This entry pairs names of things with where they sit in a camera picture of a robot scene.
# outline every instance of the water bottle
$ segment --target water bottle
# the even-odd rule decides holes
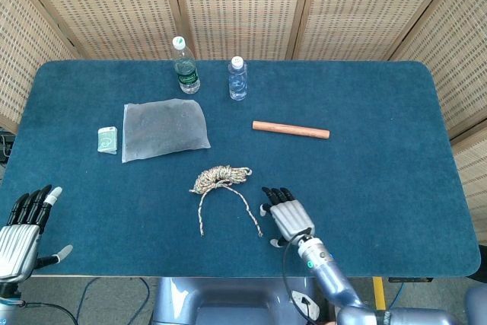
[[[196,93],[199,89],[199,78],[196,72],[195,56],[186,47],[186,42],[181,36],[173,38],[173,47],[174,68],[181,90],[187,94]]]
[[[235,56],[228,66],[228,88],[230,98],[243,100],[247,95],[247,64],[240,56]]]

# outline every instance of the robotic arm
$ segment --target robotic arm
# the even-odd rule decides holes
[[[442,310],[393,308],[373,311],[361,301],[323,242],[314,237],[314,223],[302,204],[286,189],[263,187],[271,204],[260,206],[261,216],[269,213],[282,237],[271,240],[274,247],[298,246],[298,254],[310,269],[326,299],[340,309],[337,325],[457,325],[458,321]],[[313,321],[302,314],[306,320]]]
[[[32,194],[25,193],[0,230],[0,323],[14,323],[17,309],[25,306],[18,292],[19,283],[35,269],[59,263],[71,253],[72,246],[68,245],[57,254],[37,258],[40,238],[61,192],[61,187],[51,191],[51,186],[45,186]]]

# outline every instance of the white rope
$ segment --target white rope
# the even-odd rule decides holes
[[[209,170],[204,170],[198,176],[193,189],[189,191],[191,193],[202,195],[201,199],[199,200],[199,206],[198,206],[199,233],[201,234],[201,236],[205,234],[205,232],[203,231],[203,218],[201,216],[201,211],[203,208],[203,200],[211,190],[214,190],[219,187],[223,187],[227,190],[230,190],[231,192],[237,194],[243,200],[243,203],[245,203],[247,213],[249,214],[253,223],[257,227],[259,236],[260,237],[263,236],[262,230],[260,229],[259,226],[259,222],[257,222],[256,218],[252,215],[249,204],[245,200],[244,196],[242,196],[238,191],[230,188],[230,186],[233,183],[239,184],[247,181],[247,176],[251,174],[252,171],[248,167],[231,167],[230,165],[224,167],[220,165],[217,167],[213,167]]]

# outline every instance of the bottle cap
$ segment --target bottle cap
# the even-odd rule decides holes
[[[184,49],[184,47],[186,47],[186,42],[181,36],[175,36],[173,38],[173,46],[178,51],[181,51],[182,49]]]
[[[235,70],[239,70],[244,66],[244,59],[242,59],[240,56],[235,56],[231,60],[231,65]]]

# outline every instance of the black cable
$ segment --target black cable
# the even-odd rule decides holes
[[[43,302],[26,302],[23,307],[52,307],[52,308],[57,308],[58,310],[61,310],[65,314],[67,314],[71,320],[73,321],[74,325],[79,325],[75,317],[71,312],[66,310],[63,306],[59,306],[58,304],[45,304]]]
[[[142,281],[142,283],[144,283],[145,287],[147,288],[147,296],[145,296],[145,300],[142,303],[141,307],[138,308],[137,312],[135,312],[134,316],[132,316],[132,319],[130,319],[130,321],[127,325],[130,325],[133,322],[133,320],[135,320],[135,318],[138,316],[138,314],[140,314],[140,312],[142,311],[144,306],[149,301],[149,296],[151,295],[151,289],[149,288],[149,285],[147,284],[147,282],[143,278],[139,277],[139,279]]]
[[[298,232],[295,236],[292,237],[292,239],[288,242],[286,245],[286,248],[284,249],[284,253],[282,254],[282,280],[284,281],[284,286],[286,287],[286,292],[288,293],[289,298],[291,299],[292,303],[296,307],[296,310],[298,310],[299,314],[311,325],[317,325],[317,323],[309,316],[307,316],[301,308],[298,306],[294,298],[292,297],[291,289],[289,288],[288,284],[288,278],[286,277],[286,256],[288,255],[288,250],[289,247],[291,246],[292,242],[296,237],[302,234],[308,234],[309,229],[307,228],[306,230]]]
[[[394,297],[393,301],[390,303],[387,310],[389,310],[390,308],[393,308],[393,306],[396,304],[397,300],[399,300],[399,298],[401,297],[401,294],[403,293],[404,285],[405,285],[405,282],[403,282],[401,284],[401,286],[399,287],[399,291],[397,291],[396,297]]]
[[[6,158],[9,158],[10,157],[10,151],[8,152],[8,155],[7,155],[7,151],[5,150],[5,146],[7,146],[7,143],[5,142],[5,136],[3,135],[0,135],[2,137],[2,149],[3,149],[3,155],[6,157]]]
[[[79,314],[81,313],[81,306],[83,306],[84,296],[86,295],[86,291],[88,290],[88,287],[91,285],[91,283],[96,282],[98,279],[100,279],[100,277],[93,278],[84,287],[83,295],[81,295],[81,300],[79,301],[78,310],[76,311],[76,320],[79,320]]]
[[[79,314],[81,313],[81,307],[83,306],[83,302],[84,302],[84,297],[86,295],[86,292],[88,290],[88,287],[90,287],[90,285],[94,282],[96,282],[98,279],[100,279],[100,277],[96,277],[96,278],[93,278],[91,281],[89,281],[86,286],[84,287],[84,290],[83,290],[83,295],[81,295],[81,300],[79,302],[79,305],[78,305],[78,311],[76,312],[76,320],[79,319]],[[147,282],[143,279],[143,278],[139,278],[142,283],[144,283],[145,287],[147,288],[147,295],[145,296],[145,300],[144,302],[142,303],[141,307],[133,314],[132,318],[130,319],[129,323],[127,325],[130,325],[133,320],[135,320],[137,318],[137,316],[140,314],[140,312],[142,311],[142,309],[145,307],[145,305],[147,304],[148,302],[148,299],[149,299],[149,296],[151,294],[151,290],[149,288],[149,285],[147,284]]]
[[[310,317],[310,304],[308,304],[307,302],[306,302],[306,315],[308,317]]]

